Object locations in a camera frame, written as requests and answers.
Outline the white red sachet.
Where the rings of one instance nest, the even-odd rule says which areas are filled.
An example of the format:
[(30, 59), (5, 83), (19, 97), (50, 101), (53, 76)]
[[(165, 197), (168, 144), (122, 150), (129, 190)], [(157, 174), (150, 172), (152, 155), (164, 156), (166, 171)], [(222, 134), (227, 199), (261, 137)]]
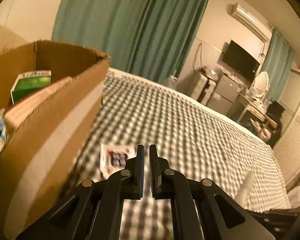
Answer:
[(133, 145), (111, 145), (101, 143), (100, 172), (104, 179), (125, 168), (126, 162), (136, 156)]

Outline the clear plastic comb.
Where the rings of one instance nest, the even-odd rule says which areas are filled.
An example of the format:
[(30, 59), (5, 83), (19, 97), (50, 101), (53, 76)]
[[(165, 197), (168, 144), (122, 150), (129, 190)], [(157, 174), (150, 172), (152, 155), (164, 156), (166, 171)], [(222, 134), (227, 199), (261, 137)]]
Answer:
[(244, 207), (245, 202), (247, 201), (247, 198), (250, 194), (251, 187), (254, 183), (254, 179), (255, 179), (255, 173), (254, 171), (250, 171), (234, 198), (236, 203), (239, 204), (241, 207)]

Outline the green white checkered cloth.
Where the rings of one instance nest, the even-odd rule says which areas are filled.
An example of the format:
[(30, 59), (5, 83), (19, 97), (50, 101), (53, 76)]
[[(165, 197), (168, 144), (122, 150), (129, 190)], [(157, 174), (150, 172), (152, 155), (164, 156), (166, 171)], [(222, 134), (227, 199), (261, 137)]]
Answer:
[(100, 181), (102, 144), (149, 147), (187, 178), (209, 178), (234, 197), (250, 171), (251, 211), (288, 209), (282, 171), (270, 146), (230, 119), (169, 90), (108, 74), (103, 105), (74, 159), (66, 192), (85, 179)]

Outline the brown cardboard box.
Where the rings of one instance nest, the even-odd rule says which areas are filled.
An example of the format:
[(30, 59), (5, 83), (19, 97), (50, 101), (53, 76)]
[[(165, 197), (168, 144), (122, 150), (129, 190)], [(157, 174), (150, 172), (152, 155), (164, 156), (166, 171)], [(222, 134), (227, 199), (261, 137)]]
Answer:
[(102, 101), (110, 57), (75, 44), (36, 41), (0, 54), (0, 109), (20, 73), (70, 81), (41, 103), (0, 153), (0, 233), (15, 239), (57, 201)]

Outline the white dressing table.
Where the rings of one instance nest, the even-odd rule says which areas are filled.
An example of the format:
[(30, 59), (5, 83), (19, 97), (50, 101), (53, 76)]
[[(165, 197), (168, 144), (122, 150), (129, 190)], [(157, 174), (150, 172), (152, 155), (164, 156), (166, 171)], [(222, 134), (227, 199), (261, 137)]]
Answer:
[(268, 125), (270, 125), (273, 129), (277, 129), (278, 124), (269, 116), (266, 115), (262, 110), (260, 110), (256, 105), (253, 104), (252, 101), (248, 99), (245, 95), (239, 94), (237, 97), (237, 102), (244, 106), (242, 113), (239, 115), (236, 122), (239, 124), (243, 116), (247, 111), (249, 111), (252, 115), (259, 118), (261, 121), (265, 121), (265, 125), (262, 127), (261, 131), (264, 130)]

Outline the grey mini fridge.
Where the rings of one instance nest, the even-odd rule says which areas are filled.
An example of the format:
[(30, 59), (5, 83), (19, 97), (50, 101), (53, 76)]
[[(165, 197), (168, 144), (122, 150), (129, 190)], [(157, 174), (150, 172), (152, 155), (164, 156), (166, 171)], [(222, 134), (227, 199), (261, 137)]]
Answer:
[(215, 112), (227, 115), (237, 98), (240, 88), (241, 85), (236, 80), (223, 73), (206, 106)]

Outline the white drawer cabinet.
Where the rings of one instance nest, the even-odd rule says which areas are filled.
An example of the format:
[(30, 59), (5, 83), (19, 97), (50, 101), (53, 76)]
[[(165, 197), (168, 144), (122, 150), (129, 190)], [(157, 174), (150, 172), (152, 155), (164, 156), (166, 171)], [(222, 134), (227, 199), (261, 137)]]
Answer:
[(191, 81), (189, 95), (193, 100), (206, 106), (215, 89), (216, 83), (199, 72), (195, 72)]

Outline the green white medicine box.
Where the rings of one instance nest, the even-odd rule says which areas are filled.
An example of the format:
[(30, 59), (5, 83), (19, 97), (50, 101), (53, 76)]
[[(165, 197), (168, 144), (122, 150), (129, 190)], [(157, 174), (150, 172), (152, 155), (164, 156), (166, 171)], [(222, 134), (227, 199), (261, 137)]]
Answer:
[(51, 70), (34, 70), (20, 73), (11, 88), (12, 104), (30, 93), (50, 85), (51, 75)]

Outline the green curtain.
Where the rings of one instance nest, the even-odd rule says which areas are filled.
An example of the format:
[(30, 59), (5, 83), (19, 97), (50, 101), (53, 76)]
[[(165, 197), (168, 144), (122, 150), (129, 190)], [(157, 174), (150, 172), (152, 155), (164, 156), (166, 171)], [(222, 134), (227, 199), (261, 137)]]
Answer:
[(61, 0), (52, 39), (104, 51), (154, 82), (179, 76), (209, 0)]

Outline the black wall television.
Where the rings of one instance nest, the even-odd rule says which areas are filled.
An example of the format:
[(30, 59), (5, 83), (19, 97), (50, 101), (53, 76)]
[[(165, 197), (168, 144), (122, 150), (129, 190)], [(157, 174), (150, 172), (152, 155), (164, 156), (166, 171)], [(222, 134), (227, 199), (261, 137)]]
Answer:
[(250, 83), (253, 82), (260, 65), (253, 56), (233, 40), (230, 41), (222, 61)]

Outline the white wall air conditioner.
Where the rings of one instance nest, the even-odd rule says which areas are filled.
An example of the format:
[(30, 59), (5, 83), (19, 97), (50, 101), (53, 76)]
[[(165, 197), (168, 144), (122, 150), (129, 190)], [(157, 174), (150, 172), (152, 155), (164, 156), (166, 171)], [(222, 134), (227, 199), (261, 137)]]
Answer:
[(261, 41), (269, 42), (272, 32), (249, 11), (245, 10), (238, 3), (232, 6), (231, 16), (241, 22), (246, 28), (254, 33)]

